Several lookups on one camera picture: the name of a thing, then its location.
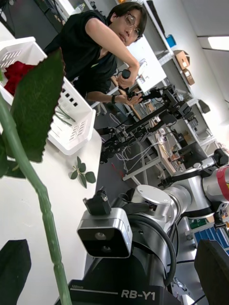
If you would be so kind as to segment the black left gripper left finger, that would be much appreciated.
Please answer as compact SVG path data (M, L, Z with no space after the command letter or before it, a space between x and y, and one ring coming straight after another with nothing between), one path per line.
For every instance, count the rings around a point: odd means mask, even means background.
M0 304L15 305L31 269L27 240L9 240L0 250Z

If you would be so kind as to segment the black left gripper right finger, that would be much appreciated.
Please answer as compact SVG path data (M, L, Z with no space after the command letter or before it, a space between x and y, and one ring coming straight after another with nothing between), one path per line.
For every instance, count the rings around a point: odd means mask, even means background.
M200 240L194 261L210 305L229 305L229 255L217 241Z

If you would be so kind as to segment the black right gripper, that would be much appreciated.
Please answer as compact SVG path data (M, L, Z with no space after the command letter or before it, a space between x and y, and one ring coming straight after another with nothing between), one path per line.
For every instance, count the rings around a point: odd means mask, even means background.
M164 266L150 258L146 266L134 256L102 259L83 280L68 284L74 305L178 305L167 291Z

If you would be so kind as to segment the person's left hand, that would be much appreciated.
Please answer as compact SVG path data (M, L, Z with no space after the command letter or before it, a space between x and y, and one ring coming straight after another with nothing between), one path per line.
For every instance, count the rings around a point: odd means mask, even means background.
M139 104L142 101L142 94L136 93L133 96L127 97L127 105Z

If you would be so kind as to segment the person's right hand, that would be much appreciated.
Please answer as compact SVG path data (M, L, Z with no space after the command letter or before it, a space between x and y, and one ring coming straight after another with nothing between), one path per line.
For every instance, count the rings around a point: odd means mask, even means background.
M123 90L134 85L139 71L139 66L129 67L124 69L122 73L118 76L117 82L118 86Z

